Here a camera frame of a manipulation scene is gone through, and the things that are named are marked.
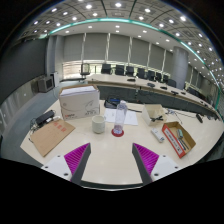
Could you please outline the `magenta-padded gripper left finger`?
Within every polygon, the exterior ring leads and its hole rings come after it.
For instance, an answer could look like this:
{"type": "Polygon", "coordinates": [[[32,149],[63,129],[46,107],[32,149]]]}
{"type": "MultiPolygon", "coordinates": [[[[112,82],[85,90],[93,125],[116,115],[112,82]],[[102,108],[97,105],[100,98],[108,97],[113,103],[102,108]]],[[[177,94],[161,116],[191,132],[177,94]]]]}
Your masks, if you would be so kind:
{"type": "Polygon", "coordinates": [[[56,155],[43,165],[42,169],[76,185],[81,185],[81,179],[90,154],[91,144],[87,143],[66,155],[56,155]]]}

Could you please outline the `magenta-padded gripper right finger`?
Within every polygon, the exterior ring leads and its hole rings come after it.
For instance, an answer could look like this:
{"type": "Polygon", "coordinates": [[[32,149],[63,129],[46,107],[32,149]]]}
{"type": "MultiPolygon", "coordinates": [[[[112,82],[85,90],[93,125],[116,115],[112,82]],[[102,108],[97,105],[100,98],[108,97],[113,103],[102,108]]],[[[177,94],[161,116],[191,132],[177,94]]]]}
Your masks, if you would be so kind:
{"type": "Polygon", "coordinates": [[[158,155],[137,143],[132,145],[132,154],[135,158],[143,185],[157,181],[181,169],[167,155],[158,155]]]}

